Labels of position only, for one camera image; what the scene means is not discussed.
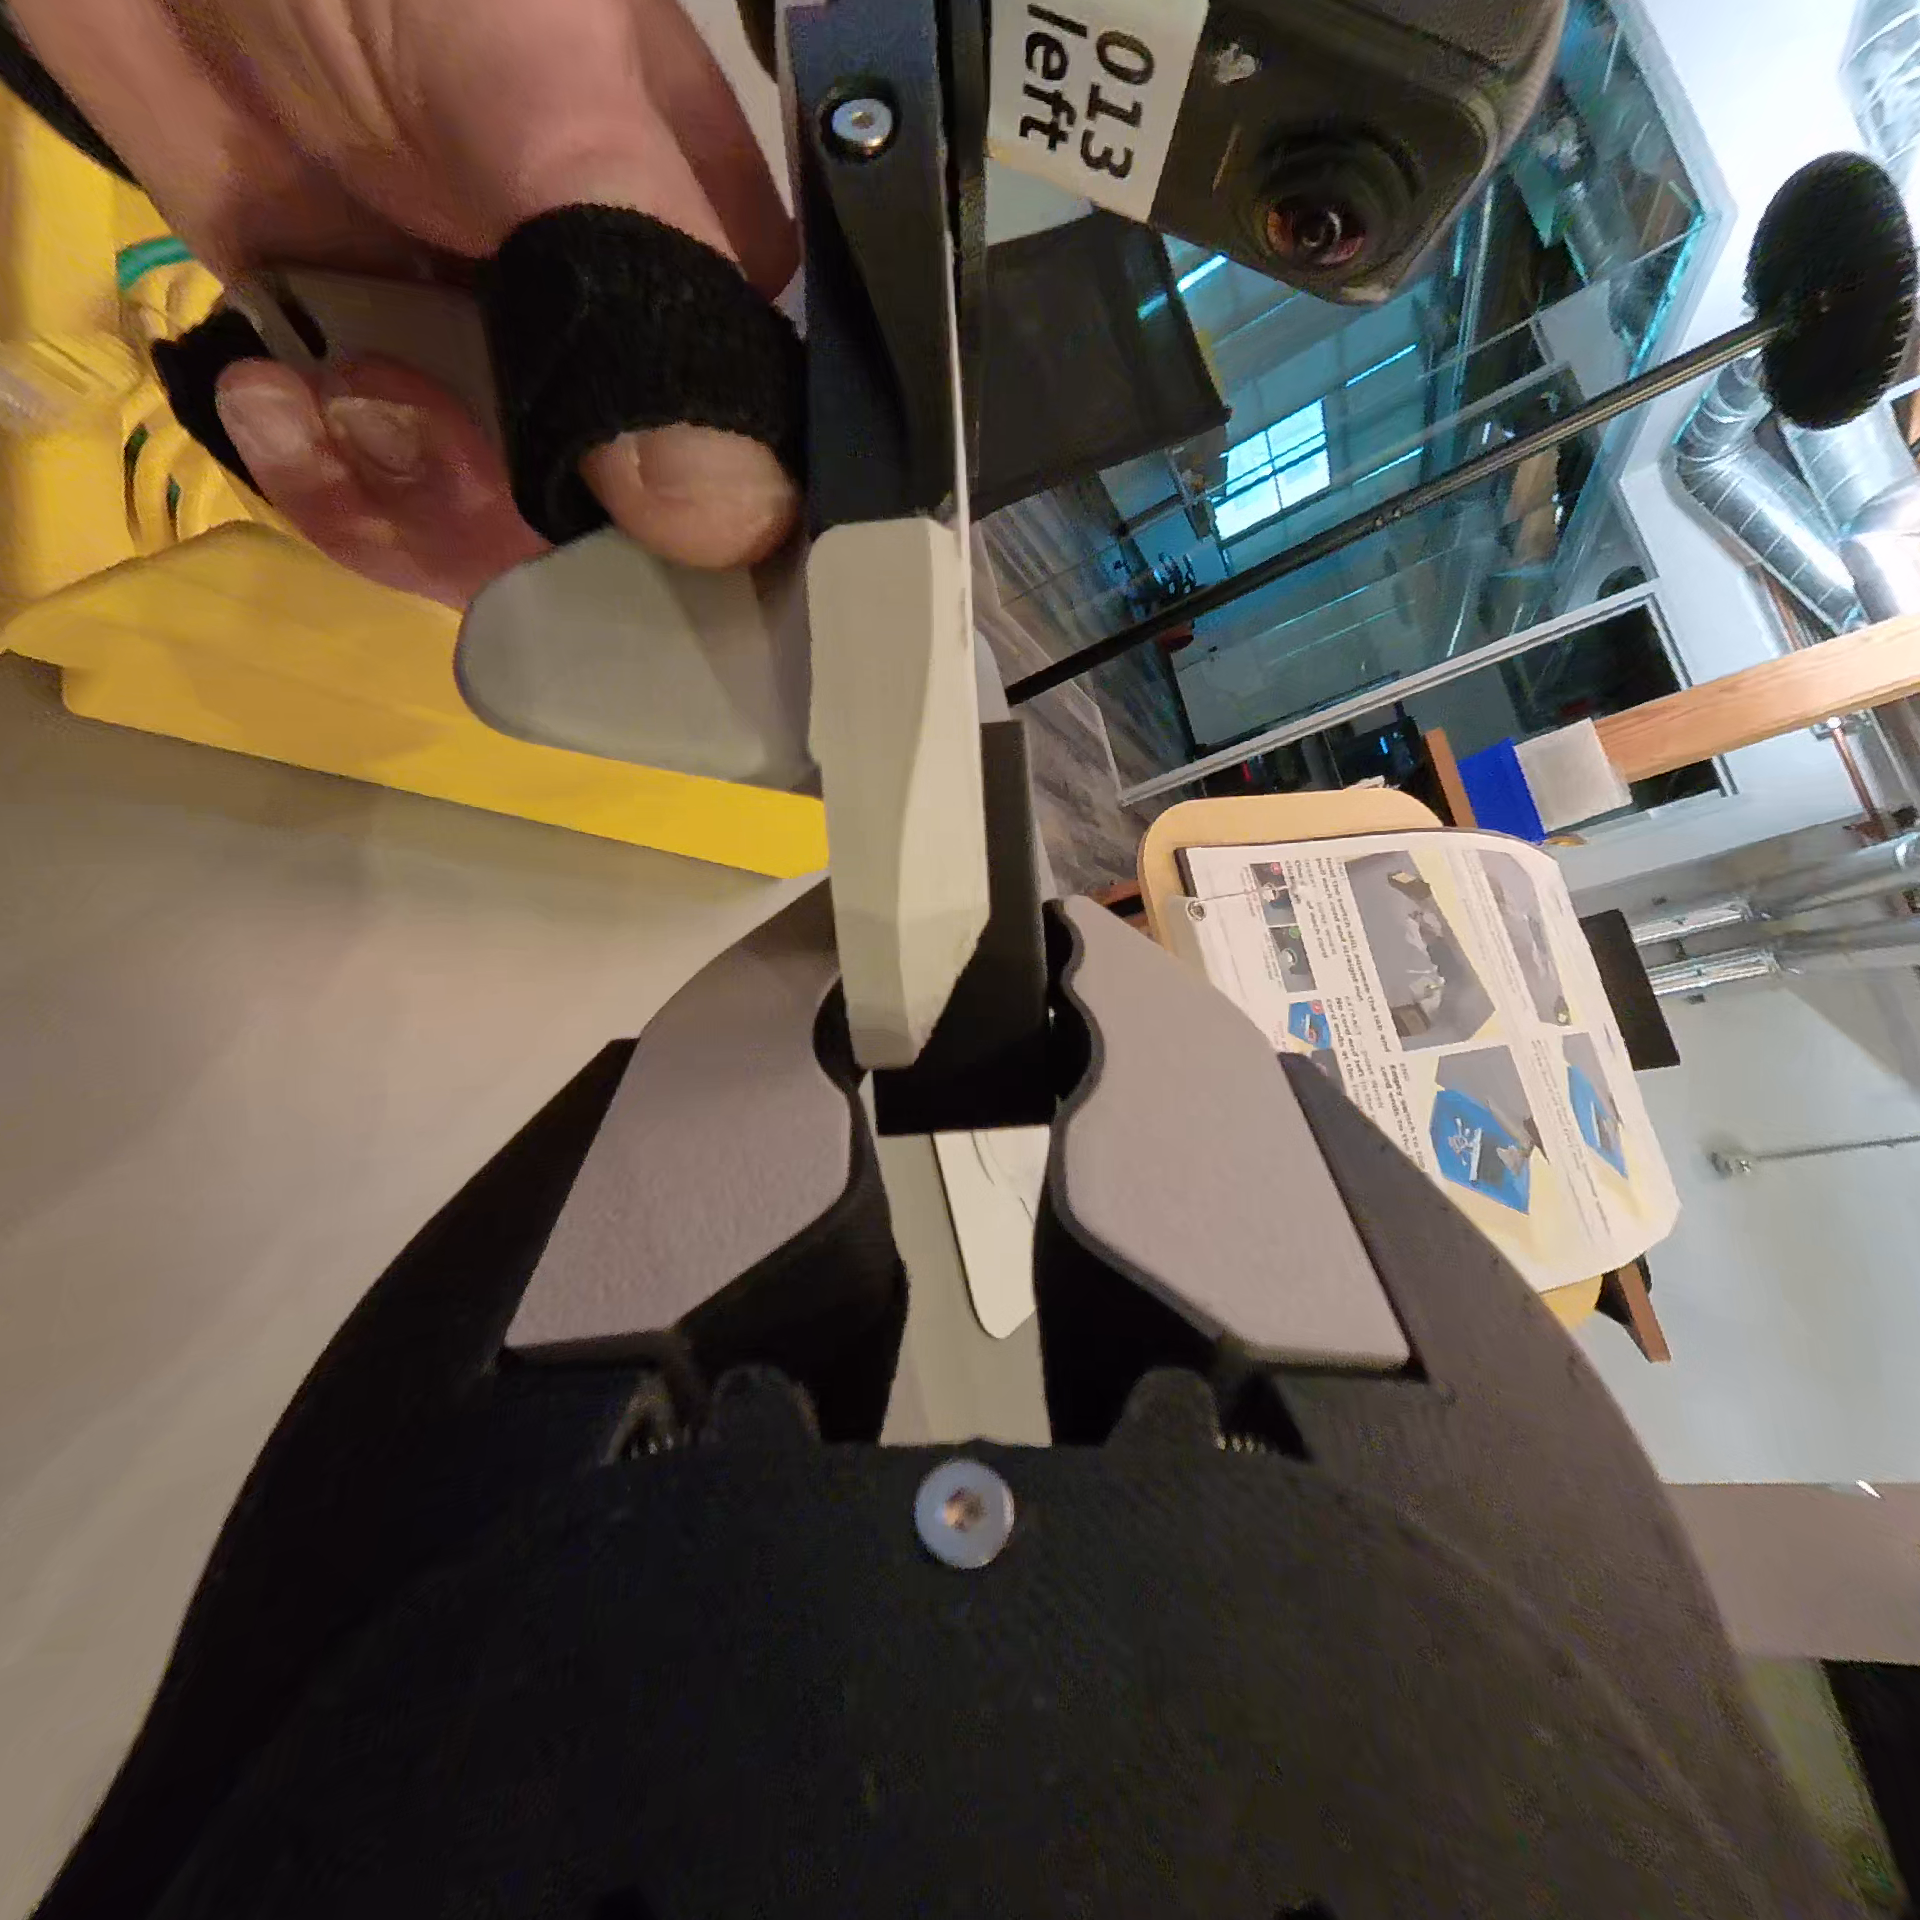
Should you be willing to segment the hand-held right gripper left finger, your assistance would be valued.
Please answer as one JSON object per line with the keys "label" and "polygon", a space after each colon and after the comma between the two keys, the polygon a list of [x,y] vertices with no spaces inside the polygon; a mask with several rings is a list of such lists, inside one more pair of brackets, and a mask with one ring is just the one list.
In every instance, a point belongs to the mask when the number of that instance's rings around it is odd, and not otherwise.
{"label": "hand-held right gripper left finger", "polygon": [[638,1384],[705,1426],[737,1368],[873,1444],[908,1276],[852,1053],[828,900],[708,963],[638,1036],[506,1335],[542,1384]]}

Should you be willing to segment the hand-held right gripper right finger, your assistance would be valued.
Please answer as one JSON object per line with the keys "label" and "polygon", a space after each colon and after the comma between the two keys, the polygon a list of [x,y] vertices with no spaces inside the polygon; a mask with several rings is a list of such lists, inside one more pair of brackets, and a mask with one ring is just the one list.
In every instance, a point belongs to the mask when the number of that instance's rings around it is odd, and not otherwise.
{"label": "hand-held right gripper right finger", "polygon": [[1401,1375],[1413,1346],[1262,1030],[1087,898],[1047,904],[1059,1111],[1033,1240],[1049,1440],[1098,1446],[1195,1375],[1281,1438],[1276,1379]]}

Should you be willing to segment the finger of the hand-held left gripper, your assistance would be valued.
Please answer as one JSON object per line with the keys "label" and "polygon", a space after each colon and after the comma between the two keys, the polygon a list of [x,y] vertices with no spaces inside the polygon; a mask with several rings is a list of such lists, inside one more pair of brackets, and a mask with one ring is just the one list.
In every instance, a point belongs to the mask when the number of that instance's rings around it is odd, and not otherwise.
{"label": "finger of the hand-held left gripper", "polygon": [[991,914],[961,535],[925,516],[829,528],[807,554],[807,624],[849,1030],[862,1067],[906,1069]]}

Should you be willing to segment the yellow plastic bin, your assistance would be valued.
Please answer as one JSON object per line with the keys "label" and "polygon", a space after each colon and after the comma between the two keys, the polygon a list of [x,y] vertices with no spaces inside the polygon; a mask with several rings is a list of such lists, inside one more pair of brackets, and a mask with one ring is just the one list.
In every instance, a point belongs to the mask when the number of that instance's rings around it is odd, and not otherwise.
{"label": "yellow plastic bin", "polygon": [[2,119],[5,652],[86,720],[771,878],[828,862],[814,797],[523,742],[469,714],[451,611],[350,576],[173,419],[148,349],[218,280],[23,103]]}

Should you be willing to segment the person's left hand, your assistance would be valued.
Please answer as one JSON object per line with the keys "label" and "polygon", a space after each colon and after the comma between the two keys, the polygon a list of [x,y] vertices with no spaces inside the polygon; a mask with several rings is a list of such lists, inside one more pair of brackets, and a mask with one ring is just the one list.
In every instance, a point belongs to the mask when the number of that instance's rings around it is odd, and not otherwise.
{"label": "person's left hand", "polygon": [[[425,277],[557,208],[631,208],[761,296],[801,269],[749,116],[682,4],[23,2],[6,31],[222,280]],[[445,608],[547,550],[430,376],[227,366],[210,414],[251,488],[351,574]]]}

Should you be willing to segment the white stand base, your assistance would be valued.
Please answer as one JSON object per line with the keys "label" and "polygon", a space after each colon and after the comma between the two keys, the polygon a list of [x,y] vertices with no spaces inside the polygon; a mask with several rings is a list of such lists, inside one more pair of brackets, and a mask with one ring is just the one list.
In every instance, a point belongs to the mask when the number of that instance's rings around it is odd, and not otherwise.
{"label": "white stand base", "polygon": [[985,1338],[1013,1338],[1037,1312],[1033,1247],[1049,1134],[1010,1127],[930,1143],[973,1317]]}

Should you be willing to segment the wooden beam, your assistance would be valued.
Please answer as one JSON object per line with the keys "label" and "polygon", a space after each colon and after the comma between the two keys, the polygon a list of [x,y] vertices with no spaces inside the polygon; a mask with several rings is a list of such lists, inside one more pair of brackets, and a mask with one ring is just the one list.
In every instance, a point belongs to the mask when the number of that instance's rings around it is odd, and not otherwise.
{"label": "wooden beam", "polygon": [[1612,714],[1596,735],[1634,784],[1916,694],[1917,615],[1897,615]]}

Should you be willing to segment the black disc lamp on pole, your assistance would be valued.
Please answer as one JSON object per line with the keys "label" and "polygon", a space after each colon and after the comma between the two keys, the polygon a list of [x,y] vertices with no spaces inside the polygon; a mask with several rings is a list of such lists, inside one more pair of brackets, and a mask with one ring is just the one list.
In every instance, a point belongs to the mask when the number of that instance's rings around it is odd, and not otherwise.
{"label": "black disc lamp on pole", "polygon": [[1914,324],[1916,239],[1897,182],[1851,151],[1804,164],[1759,216],[1745,262],[1745,303],[1741,324],[1637,372],[1562,419],[1044,663],[1009,685],[1009,706],[1030,703],[1180,627],[1234,608],[1749,355],[1759,358],[1762,391],[1785,421],[1810,429],[1851,423],[1885,398]]}

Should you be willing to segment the silver ventilation duct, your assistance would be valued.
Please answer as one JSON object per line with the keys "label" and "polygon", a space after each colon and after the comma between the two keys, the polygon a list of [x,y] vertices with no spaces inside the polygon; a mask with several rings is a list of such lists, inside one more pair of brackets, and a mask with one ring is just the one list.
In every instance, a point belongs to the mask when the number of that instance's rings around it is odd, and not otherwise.
{"label": "silver ventilation duct", "polygon": [[1891,399],[1813,429],[1779,416],[1749,351],[1722,368],[1668,448],[1674,483],[1827,632],[1917,611],[1917,475]]}

